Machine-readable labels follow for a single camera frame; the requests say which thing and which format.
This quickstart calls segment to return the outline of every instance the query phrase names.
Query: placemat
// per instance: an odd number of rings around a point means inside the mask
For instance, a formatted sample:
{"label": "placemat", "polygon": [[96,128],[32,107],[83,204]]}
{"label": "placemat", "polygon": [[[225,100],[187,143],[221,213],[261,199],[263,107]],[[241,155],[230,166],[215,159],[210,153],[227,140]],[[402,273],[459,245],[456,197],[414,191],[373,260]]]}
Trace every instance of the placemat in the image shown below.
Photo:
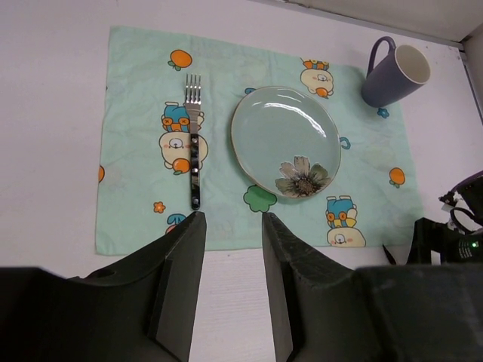
{"label": "placemat", "polygon": [[[261,247],[270,211],[314,246],[364,247],[412,239],[423,215],[398,104],[361,99],[362,69],[256,48],[128,27],[111,28],[97,202],[97,252],[134,252],[191,213],[186,74],[202,75],[202,211],[207,250]],[[235,160],[229,129],[258,87],[312,95],[333,118],[342,161],[334,181],[304,200],[255,186]]]}

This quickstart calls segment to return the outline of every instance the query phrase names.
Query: flower center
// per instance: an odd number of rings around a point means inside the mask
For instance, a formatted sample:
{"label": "flower center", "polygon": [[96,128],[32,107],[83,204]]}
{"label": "flower center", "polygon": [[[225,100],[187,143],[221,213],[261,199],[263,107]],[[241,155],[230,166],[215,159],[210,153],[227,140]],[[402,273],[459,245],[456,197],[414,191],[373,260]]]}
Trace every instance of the flower center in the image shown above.
{"label": "flower center", "polygon": [[315,192],[314,185],[307,179],[300,179],[297,183],[297,188],[303,194],[310,195]]}

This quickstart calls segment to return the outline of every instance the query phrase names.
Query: light green plate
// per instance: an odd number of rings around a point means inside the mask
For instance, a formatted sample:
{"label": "light green plate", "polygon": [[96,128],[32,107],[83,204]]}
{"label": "light green plate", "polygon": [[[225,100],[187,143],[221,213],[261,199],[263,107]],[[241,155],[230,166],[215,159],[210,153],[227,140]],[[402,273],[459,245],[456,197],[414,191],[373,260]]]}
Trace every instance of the light green plate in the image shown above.
{"label": "light green plate", "polygon": [[243,171],[276,195],[312,196],[339,169],[334,122],[318,102],[291,88],[263,87],[248,94],[233,115],[231,134]]}

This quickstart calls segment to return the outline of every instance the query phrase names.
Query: fork head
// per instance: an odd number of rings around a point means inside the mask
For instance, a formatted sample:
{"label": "fork head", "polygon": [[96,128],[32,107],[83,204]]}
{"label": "fork head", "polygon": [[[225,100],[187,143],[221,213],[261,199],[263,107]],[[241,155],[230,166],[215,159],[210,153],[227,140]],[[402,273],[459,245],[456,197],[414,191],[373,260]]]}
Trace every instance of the fork head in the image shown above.
{"label": "fork head", "polygon": [[198,109],[202,104],[202,77],[200,75],[186,74],[185,106]]}

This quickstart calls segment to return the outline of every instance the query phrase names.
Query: table surface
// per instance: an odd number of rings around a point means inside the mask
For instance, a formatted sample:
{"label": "table surface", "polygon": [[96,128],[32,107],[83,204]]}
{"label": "table surface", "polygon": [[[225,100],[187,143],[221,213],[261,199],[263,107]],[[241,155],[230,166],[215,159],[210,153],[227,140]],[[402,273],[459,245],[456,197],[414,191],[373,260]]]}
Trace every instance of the table surface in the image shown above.
{"label": "table surface", "polygon": [[[0,265],[85,276],[95,254],[97,171],[111,25],[185,32],[365,68],[380,30],[248,0],[0,3]],[[429,59],[432,78],[401,101],[427,217],[438,196],[483,168],[483,127],[456,48],[394,35]],[[355,268],[381,248],[323,248]],[[398,248],[403,261],[408,248]],[[274,361],[261,250],[205,254],[192,361]]]}

